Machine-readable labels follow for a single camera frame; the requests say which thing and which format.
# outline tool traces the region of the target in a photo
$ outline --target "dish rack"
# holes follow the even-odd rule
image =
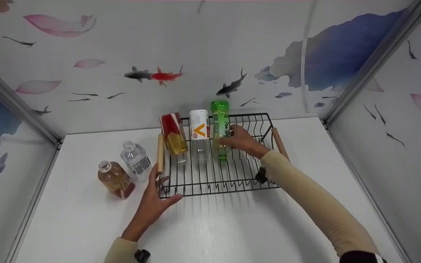
[[[276,141],[278,148],[283,149],[281,153],[287,156],[268,113],[234,114],[229,115],[229,118],[231,124],[242,126],[253,138],[269,149],[274,149],[274,141]],[[209,123],[212,130],[212,116],[209,117]],[[230,150],[227,153],[227,161],[219,161],[212,138],[200,141],[200,143],[209,144],[209,153],[207,153],[207,163],[198,163],[193,152],[196,150],[195,145],[190,143],[189,118],[182,118],[182,125],[188,145],[185,163],[178,163],[176,155],[169,155],[166,148],[163,149],[163,146],[161,148],[160,145],[163,145],[163,142],[160,142],[159,136],[157,160],[159,164],[163,160],[163,167],[159,165],[160,178],[170,176],[169,180],[162,185],[160,198],[168,198],[174,194],[201,196],[279,188],[276,183],[265,177],[265,168],[261,167],[261,161],[243,151]]]

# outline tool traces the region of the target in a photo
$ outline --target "wooden handle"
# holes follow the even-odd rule
[[[163,173],[163,162],[164,162],[164,149],[163,149],[163,144],[164,144],[164,138],[163,138],[163,134],[160,133],[159,134],[159,145],[157,147],[157,173],[158,174],[162,174]]]
[[[282,142],[282,139],[280,138],[279,131],[276,127],[272,128],[272,135],[274,136],[274,140],[276,140],[277,148],[279,149],[279,152],[287,158],[287,160],[290,161],[289,155],[287,154],[287,151],[285,150],[284,143]]]

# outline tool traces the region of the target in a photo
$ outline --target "white table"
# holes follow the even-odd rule
[[[318,118],[274,121],[292,163],[331,192],[366,227],[381,255],[402,262],[384,225]],[[68,135],[17,263],[101,263],[139,205],[145,185],[116,200],[97,179],[101,160],[122,164],[124,140],[152,162],[159,129]],[[283,190],[185,197],[141,238],[150,263],[338,262],[331,244]]]

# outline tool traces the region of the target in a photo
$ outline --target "left hand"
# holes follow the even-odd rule
[[[167,181],[169,177],[165,176],[160,180],[157,180],[157,177],[157,164],[155,164],[149,175],[149,183],[144,191],[144,195],[142,195],[141,203],[137,208],[136,214],[124,230],[121,238],[137,242],[147,228],[157,221],[167,208],[183,198],[182,195],[174,195],[167,199],[160,199],[160,185]]]

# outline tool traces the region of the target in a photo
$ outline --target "green bottle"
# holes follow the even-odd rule
[[[230,137],[230,119],[228,117],[230,104],[228,100],[214,100],[210,108],[214,120],[214,146],[217,148],[219,161],[227,161],[228,146],[220,145],[216,140],[221,137]]]

